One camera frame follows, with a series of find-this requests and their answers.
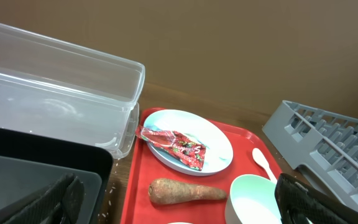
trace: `gray dish rack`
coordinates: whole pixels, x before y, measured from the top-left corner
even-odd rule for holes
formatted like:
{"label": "gray dish rack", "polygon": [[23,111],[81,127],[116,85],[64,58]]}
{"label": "gray dish rack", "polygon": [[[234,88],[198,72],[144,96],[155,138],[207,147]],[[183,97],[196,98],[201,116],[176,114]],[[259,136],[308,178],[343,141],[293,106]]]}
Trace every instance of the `gray dish rack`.
{"label": "gray dish rack", "polygon": [[282,101],[263,132],[292,169],[306,168],[344,205],[358,211],[358,119]]}

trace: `green bowl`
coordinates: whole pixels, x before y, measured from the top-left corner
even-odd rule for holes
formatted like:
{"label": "green bowl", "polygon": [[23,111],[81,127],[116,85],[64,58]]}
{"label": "green bowl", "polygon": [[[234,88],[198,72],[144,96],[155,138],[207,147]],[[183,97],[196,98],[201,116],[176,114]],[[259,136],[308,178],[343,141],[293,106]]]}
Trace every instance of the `green bowl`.
{"label": "green bowl", "polygon": [[226,223],[281,223],[275,187],[270,180],[252,174],[234,179],[224,212]]}

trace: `red tray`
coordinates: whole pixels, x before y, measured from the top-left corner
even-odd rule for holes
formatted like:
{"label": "red tray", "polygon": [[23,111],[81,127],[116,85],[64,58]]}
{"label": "red tray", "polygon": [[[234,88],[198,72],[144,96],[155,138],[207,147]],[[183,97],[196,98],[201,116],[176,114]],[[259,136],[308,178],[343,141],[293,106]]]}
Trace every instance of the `red tray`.
{"label": "red tray", "polygon": [[[150,114],[159,110],[163,110],[163,108],[145,110],[142,113],[140,124],[143,124]],[[252,150],[255,147],[263,152],[274,175],[276,177],[280,175],[280,167],[263,141],[254,133],[217,121],[210,122],[223,131],[230,140],[234,157],[229,167],[207,177],[186,175],[167,167],[155,158],[145,141],[136,140],[121,224],[225,223],[224,208],[226,201],[197,201],[174,205],[154,205],[150,202],[147,194],[149,184],[156,178],[166,177],[192,184],[219,187],[229,193],[231,182],[239,175],[256,174],[267,178],[266,172],[252,159]]]}

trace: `clear plastic container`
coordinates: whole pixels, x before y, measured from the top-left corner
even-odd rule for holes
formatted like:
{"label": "clear plastic container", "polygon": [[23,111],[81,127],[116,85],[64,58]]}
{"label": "clear plastic container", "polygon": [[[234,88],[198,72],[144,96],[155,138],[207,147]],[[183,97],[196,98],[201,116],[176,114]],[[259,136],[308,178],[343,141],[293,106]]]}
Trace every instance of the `clear plastic container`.
{"label": "clear plastic container", "polygon": [[140,63],[0,24],[0,128],[124,157],[144,78]]}

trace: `spoon handle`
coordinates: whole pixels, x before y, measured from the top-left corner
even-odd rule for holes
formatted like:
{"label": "spoon handle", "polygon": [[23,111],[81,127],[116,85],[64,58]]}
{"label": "spoon handle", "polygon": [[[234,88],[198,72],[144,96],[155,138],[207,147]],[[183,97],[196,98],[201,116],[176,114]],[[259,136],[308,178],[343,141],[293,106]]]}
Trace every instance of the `spoon handle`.
{"label": "spoon handle", "polygon": [[269,167],[266,167],[265,170],[266,170],[266,173],[267,173],[267,175],[268,175],[268,178],[269,178],[274,184],[277,184],[277,179],[276,179],[276,177],[274,176],[272,170],[271,170]]}

